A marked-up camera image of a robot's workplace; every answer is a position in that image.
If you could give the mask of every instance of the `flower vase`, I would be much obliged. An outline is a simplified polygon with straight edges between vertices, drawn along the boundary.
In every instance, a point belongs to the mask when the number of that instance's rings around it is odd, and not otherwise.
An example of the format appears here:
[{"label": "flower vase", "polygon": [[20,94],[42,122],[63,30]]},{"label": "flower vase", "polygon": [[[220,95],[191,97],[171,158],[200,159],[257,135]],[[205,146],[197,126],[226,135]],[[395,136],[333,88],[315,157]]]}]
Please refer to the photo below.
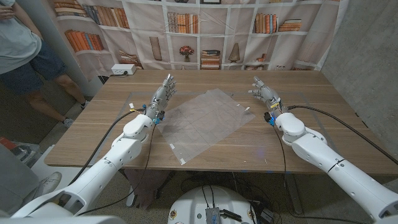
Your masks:
[{"label": "flower vase", "polygon": [[189,55],[185,55],[184,62],[190,62],[190,61],[191,61],[191,59],[189,58]]}]

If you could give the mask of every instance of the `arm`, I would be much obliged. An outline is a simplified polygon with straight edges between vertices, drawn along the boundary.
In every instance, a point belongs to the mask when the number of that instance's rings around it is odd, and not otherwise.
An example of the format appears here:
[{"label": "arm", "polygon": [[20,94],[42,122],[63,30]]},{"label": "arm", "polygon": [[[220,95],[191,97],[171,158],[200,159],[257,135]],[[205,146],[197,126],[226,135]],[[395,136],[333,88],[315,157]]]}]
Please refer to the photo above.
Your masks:
[{"label": "arm", "polygon": [[12,5],[12,11],[14,12],[15,16],[28,27],[32,33],[38,35],[41,39],[43,39],[42,34],[38,30],[38,28],[33,23],[32,19],[28,16],[23,8],[18,5],[18,3],[14,3]]},{"label": "arm", "polygon": [[375,222],[398,215],[398,194],[336,153],[322,134],[305,127],[301,120],[287,112],[280,100],[275,101],[278,97],[269,94],[274,92],[272,89],[257,77],[254,79],[257,83],[253,85],[259,89],[249,92],[267,104],[270,112],[265,113],[266,121],[283,131],[283,142],[292,146],[296,155],[328,174]]},{"label": "arm", "polygon": [[172,83],[172,80],[170,75],[165,79],[152,98],[152,106],[146,109],[147,114],[156,114],[154,117],[139,114],[124,126],[123,133],[113,141],[108,153],[74,183],[36,198],[18,210],[12,218],[73,217],[92,209],[115,173],[140,154],[142,143],[148,139],[147,131],[154,128],[153,120],[162,114],[157,110],[165,109],[174,92],[175,82]]}]

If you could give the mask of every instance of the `gray wall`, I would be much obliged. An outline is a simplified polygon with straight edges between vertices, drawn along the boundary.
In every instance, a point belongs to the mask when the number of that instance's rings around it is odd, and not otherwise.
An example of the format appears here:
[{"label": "gray wall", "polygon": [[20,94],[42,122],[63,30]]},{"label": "gray wall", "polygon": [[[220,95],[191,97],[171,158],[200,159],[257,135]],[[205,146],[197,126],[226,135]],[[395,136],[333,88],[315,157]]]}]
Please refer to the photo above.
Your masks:
[{"label": "gray wall", "polygon": [[398,154],[398,1],[351,0],[321,70]]}]

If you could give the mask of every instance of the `black cable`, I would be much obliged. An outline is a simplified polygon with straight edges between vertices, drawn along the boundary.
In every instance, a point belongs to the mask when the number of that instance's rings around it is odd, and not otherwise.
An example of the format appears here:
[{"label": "black cable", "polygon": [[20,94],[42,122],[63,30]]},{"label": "black cable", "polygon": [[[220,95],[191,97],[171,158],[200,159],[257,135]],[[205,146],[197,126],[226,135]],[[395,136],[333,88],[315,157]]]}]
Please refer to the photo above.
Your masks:
[{"label": "black cable", "polygon": [[377,144],[375,144],[374,142],[372,142],[370,139],[368,139],[367,137],[365,137],[363,134],[361,134],[359,131],[355,130],[353,127],[351,127],[350,125],[346,124],[344,121],[338,119],[337,117],[333,116],[330,113],[324,112],[322,110],[316,109],[316,108],[312,108],[310,106],[301,106],[301,105],[293,105],[293,106],[288,106],[287,109],[292,110],[294,108],[305,108],[305,109],[309,109],[309,110],[313,110],[319,113],[322,113],[324,115],[327,115],[333,119],[335,119],[336,121],[340,122],[342,125],[346,126],[348,129],[352,130],[355,134],[357,134],[359,137],[363,138],[365,141],[367,141],[369,144],[371,144],[373,147],[375,147],[378,151],[380,151],[381,153],[383,153],[385,156],[387,156],[392,162],[394,162],[395,164],[398,165],[398,161],[392,157],[390,154],[388,154],[386,151],[384,151],[382,148],[380,148]]},{"label": "black cable", "polygon": [[205,197],[205,201],[207,204],[207,208],[210,208],[209,203],[207,203],[206,195],[205,195],[205,190],[203,190],[203,185],[201,186],[201,191],[203,192],[203,196]]},{"label": "black cable", "polygon": [[87,168],[88,164],[90,163],[90,161],[93,159],[94,155],[97,153],[98,149],[100,148],[102,142],[105,140],[105,138],[108,136],[109,132],[112,130],[113,126],[115,126],[115,124],[117,122],[119,122],[121,119],[123,119],[125,116],[133,113],[134,111],[129,111],[126,114],[122,115],[120,118],[118,118],[116,121],[114,121],[114,123],[109,127],[109,129],[107,130],[107,132],[105,133],[105,135],[102,137],[101,141],[98,143],[97,147],[94,149],[93,153],[91,153],[90,158],[88,158],[87,162],[85,163],[85,165],[80,169],[79,173],[77,173],[77,175],[75,176],[75,178],[73,178],[73,180],[68,184],[71,185],[72,183],[74,183],[74,181],[77,180],[77,178],[79,178],[79,176],[84,172],[84,170]]},{"label": "black cable", "polygon": [[89,211],[82,212],[82,213],[80,213],[80,214],[77,215],[77,216],[84,215],[84,214],[89,213],[89,212],[94,212],[94,211],[97,211],[97,210],[99,210],[99,209],[112,206],[112,205],[114,205],[114,204],[116,204],[116,203],[119,203],[119,202],[123,201],[123,200],[126,199],[128,196],[130,196],[132,193],[134,193],[134,191],[137,189],[137,187],[138,187],[139,184],[141,183],[142,178],[144,177],[145,171],[147,170],[147,166],[148,166],[148,162],[149,162],[149,156],[150,156],[150,149],[152,148],[152,139],[153,139],[153,137],[154,137],[155,127],[156,127],[156,124],[155,124],[155,126],[154,126],[154,129],[152,130],[152,136],[150,137],[150,144],[149,144],[149,152],[148,152],[147,164],[145,165],[144,172],[142,173],[141,178],[139,179],[139,182],[138,182],[138,184],[136,185],[136,187],[134,187],[133,190],[132,190],[128,195],[126,195],[125,197],[123,197],[123,198],[120,199],[120,200],[117,200],[117,201],[115,201],[115,202],[113,202],[113,203],[104,205],[104,206],[99,207],[99,208],[94,208],[94,209],[91,209],[91,210],[89,210]]},{"label": "black cable", "polygon": [[[288,195],[289,192],[287,191],[287,188],[286,188],[286,160],[285,160],[284,146],[283,146],[282,141],[280,140],[279,134],[278,134],[278,132],[276,131],[276,129],[275,129],[274,126],[273,126],[273,128],[274,128],[274,131],[275,131],[276,135],[278,136],[278,139],[279,139],[279,142],[280,142],[280,146],[281,146],[281,148],[282,148],[282,152],[283,152],[283,155],[284,155],[284,167],[285,167],[285,172],[284,172],[284,184],[285,184],[285,191],[286,191],[286,194]],[[318,219],[318,220],[333,220],[333,221],[341,221],[341,222],[365,224],[365,223],[362,223],[362,222],[353,221],[353,220],[345,220],[345,219],[342,219],[342,218],[298,216],[298,215],[294,215],[292,212],[290,212],[289,208],[287,207],[286,200],[285,200],[285,205],[286,205],[286,209],[287,209],[287,211],[289,212],[289,214],[290,214],[291,216],[295,217],[295,218],[308,218],[308,219]]]},{"label": "black cable", "polygon": [[212,199],[213,199],[213,208],[215,208],[216,205],[215,205],[215,203],[214,203],[214,192],[213,192],[213,188],[211,187],[211,184],[209,184],[209,186],[210,186],[210,190],[211,190],[211,197],[212,197]]}]

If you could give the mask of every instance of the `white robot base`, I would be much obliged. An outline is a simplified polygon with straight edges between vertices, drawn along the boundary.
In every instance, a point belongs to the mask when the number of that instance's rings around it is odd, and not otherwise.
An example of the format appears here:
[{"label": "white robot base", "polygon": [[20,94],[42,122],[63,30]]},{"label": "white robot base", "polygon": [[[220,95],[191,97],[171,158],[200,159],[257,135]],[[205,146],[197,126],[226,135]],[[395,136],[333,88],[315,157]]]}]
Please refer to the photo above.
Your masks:
[{"label": "white robot base", "polygon": [[[223,218],[214,220],[216,217],[206,218],[206,209],[208,211],[213,208],[213,198],[215,208],[227,210],[241,216],[241,222],[233,220],[232,218]],[[240,194],[233,190],[220,186],[203,186],[197,187],[182,195],[174,202],[170,209],[168,224],[207,224],[207,223],[222,223],[222,224],[237,224],[237,223],[252,223],[250,203]]]}]

